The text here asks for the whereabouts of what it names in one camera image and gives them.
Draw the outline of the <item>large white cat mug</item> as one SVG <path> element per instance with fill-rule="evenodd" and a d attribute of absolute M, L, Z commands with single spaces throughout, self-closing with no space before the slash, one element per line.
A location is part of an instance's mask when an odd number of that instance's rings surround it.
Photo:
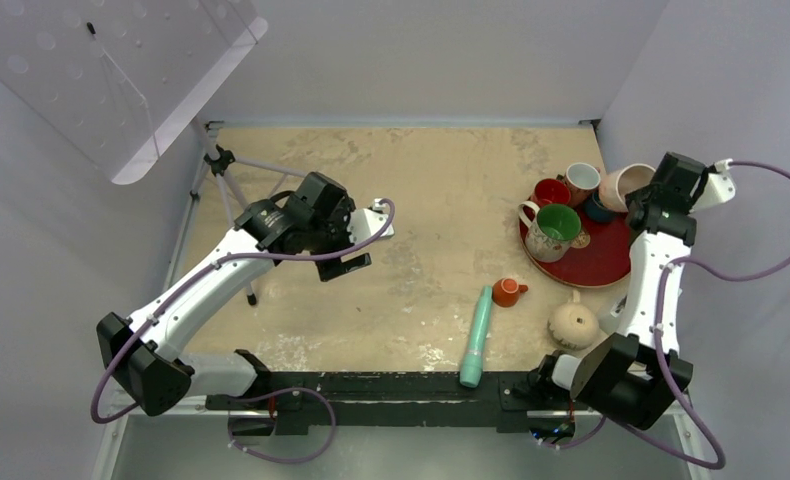
<path fill-rule="evenodd" d="M 559 261 L 582 230 L 578 213 L 564 204 L 539 206 L 532 201 L 518 205 L 519 220 L 527 227 L 524 244 L 539 262 Z"/>

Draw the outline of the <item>teal pen tube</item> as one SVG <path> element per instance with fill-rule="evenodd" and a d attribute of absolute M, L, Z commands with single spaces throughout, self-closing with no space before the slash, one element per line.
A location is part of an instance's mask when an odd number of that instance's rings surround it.
<path fill-rule="evenodd" d="M 459 370 L 459 382 L 467 388 L 476 388 L 483 374 L 483 356 L 491 322 L 492 288 L 484 286 L 478 297 L 466 349 Z"/>

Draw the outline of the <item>pink white mug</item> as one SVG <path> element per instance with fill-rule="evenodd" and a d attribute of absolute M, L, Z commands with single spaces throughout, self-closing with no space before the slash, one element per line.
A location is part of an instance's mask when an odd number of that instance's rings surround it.
<path fill-rule="evenodd" d="M 613 212 L 627 212 L 625 197 L 647 186 L 654 174 L 655 168 L 647 164 L 632 164 L 607 174 L 598 190 L 601 204 Z"/>

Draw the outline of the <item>red glossy mug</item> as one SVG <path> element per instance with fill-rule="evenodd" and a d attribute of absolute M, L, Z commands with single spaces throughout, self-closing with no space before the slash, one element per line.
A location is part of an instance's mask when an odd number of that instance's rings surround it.
<path fill-rule="evenodd" d="M 568 206 L 571 200 L 571 192 L 563 181 L 545 178 L 535 184 L 529 200 L 539 207 L 549 204 Z"/>

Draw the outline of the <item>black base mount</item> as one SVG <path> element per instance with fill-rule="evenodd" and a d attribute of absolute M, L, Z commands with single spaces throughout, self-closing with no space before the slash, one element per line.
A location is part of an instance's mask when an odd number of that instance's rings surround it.
<path fill-rule="evenodd" d="M 456 372 L 270 371 L 243 394 L 210 395 L 209 410 L 261 411 L 277 435 L 312 426 L 492 428 L 566 443 L 586 407 L 537 371 L 490 371 L 475 387 Z"/>

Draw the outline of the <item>pink brown mug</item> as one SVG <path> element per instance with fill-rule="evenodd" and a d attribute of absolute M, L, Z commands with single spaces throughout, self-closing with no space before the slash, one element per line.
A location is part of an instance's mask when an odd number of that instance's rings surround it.
<path fill-rule="evenodd" d="M 588 163 L 573 163 L 567 167 L 563 175 L 563 183 L 570 192 L 568 205 L 577 208 L 599 188 L 601 172 Z"/>

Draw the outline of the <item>red round tray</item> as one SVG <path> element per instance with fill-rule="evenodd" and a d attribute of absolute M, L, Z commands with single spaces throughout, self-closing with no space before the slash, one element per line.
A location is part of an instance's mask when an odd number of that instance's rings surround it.
<path fill-rule="evenodd" d="M 613 214 L 607 223 L 592 220 L 583 205 L 575 209 L 582 231 L 564 256 L 557 262 L 537 261 L 525 247 L 528 228 L 518 221 L 522 249 L 545 275 L 553 280 L 578 288 L 602 288 L 625 278 L 631 270 L 630 229 L 624 213 Z"/>

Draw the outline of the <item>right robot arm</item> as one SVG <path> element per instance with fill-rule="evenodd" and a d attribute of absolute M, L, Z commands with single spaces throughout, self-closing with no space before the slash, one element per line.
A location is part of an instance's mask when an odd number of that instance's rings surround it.
<path fill-rule="evenodd" d="M 650 428 L 688 387 L 693 366 L 679 357 L 676 310 L 682 266 L 697 222 L 691 211 L 709 169 L 668 152 L 651 182 L 629 193 L 630 284 L 616 332 L 583 358 L 556 351 L 531 380 L 535 399 L 555 407 L 569 396 L 608 418 Z"/>

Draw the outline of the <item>aluminium frame rail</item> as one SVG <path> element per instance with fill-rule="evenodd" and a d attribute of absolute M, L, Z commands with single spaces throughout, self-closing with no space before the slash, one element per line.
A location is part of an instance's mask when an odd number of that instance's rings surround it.
<path fill-rule="evenodd" d="M 693 367 L 679 357 L 674 324 L 680 278 L 692 260 L 692 211 L 711 177 L 726 170 L 669 152 L 648 183 L 625 196 L 632 284 L 620 326 L 580 360 L 549 359 L 550 384 L 638 437 L 671 405 L 691 410 L 685 390 Z M 153 303 L 98 323 L 104 379 L 151 416 L 190 396 L 253 401 L 254 384 L 266 374 L 257 359 L 241 351 L 204 365 L 184 361 L 191 338 L 242 287 L 282 262 L 312 262 L 325 282 L 368 266 L 366 248 L 391 235 L 395 213 L 387 198 L 357 208 L 342 185 L 318 172 L 295 190 L 249 204 L 216 248 Z"/>

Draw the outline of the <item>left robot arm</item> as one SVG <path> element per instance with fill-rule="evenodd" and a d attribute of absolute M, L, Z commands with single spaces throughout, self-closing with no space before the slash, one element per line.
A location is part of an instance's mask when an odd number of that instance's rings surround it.
<path fill-rule="evenodd" d="M 345 187 L 319 172 L 294 190 L 249 204 L 217 246 L 148 305 L 96 326 L 104 372 L 93 393 L 91 418 L 100 412 L 109 381 L 149 416 L 192 396 L 224 395 L 243 408 L 268 399 L 265 366 L 253 355 L 187 355 L 195 334 L 239 291 L 282 263 L 312 262 L 322 282 L 371 263 L 365 247 L 393 235 L 394 203 L 386 198 L 359 208 Z"/>

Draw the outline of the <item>blue mug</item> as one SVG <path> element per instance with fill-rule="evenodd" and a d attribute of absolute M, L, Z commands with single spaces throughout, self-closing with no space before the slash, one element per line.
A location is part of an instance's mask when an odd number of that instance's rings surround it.
<path fill-rule="evenodd" d="M 608 224 L 617 215 L 615 211 L 610 210 L 601 202 L 598 193 L 593 193 L 585 201 L 584 212 L 591 221 L 599 224 Z"/>

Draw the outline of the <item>clear acrylic panel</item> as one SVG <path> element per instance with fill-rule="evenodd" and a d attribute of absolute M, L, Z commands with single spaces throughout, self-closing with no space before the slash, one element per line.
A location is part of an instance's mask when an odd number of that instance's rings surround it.
<path fill-rule="evenodd" d="M 268 28 L 250 1 L 0 1 L 0 81 L 129 185 Z"/>

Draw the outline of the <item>cream teapot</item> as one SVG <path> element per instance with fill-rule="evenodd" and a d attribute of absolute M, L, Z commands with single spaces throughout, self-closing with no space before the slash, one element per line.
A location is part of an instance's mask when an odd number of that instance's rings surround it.
<path fill-rule="evenodd" d="M 582 303 L 580 292 L 573 290 L 569 300 L 552 311 L 547 329 L 559 345 L 579 351 L 595 342 L 600 325 L 595 313 Z"/>

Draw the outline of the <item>small orange cup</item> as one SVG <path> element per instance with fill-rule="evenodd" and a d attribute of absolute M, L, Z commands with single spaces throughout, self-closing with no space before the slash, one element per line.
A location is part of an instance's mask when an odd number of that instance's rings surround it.
<path fill-rule="evenodd" d="M 511 308 L 516 305 L 522 294 L 529 290 L 529 286 L 517 280 L 505 277 L 496 281 L 491 287 L 491 298 L 495 305 L 502 308 Z"/>

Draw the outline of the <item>tripod stand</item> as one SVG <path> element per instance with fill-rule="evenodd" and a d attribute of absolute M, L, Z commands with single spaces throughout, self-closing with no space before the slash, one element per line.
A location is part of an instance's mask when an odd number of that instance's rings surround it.
<path fill-rule="evenodd" d="M 279 179 L 272 187 L 272 190 L 267 194 L 267 197 L 276 195 L 285 181 L 290 177 L 303 178 L 306 175 L 304 171 L 298 169 L 239 157 L 229 148 L 221 147 L 217 142 L 217 138 L 218 130 L 222 122 L 202 121 L 199 117 L 195 116 L 191 120 L 190 125 L 198 136 L 199 143 L 203 148 L 201 166 L 198 169 L 198 173 L 190 189 L 190 196 L 193 200 L 199 200 L 206 179 L 212 176 L 218 186 L 219 195 L 230 227 L 235 225 L 235 220 L 238 217 L 231 206 L 231 199 L 234 199 L 239 205 L 240 211 L 246 210 L 250 204 L 248 195 L 243 189 L 240 180 L 233 172 L 233 167 L 235 165 L 279 174 Z"/>

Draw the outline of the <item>white box on wall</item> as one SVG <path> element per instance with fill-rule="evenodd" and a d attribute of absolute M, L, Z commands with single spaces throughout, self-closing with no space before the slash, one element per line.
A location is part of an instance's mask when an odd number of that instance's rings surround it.
<path fill-rule="evenodd" d="M 616 298 L 611 303 L 605 304 L 598 312 L 597 318 L 603 332 L 610 335 L 613 333 L 625 334 L 626 325 L 624 321 L 624 310 L 627 296 Z"/>

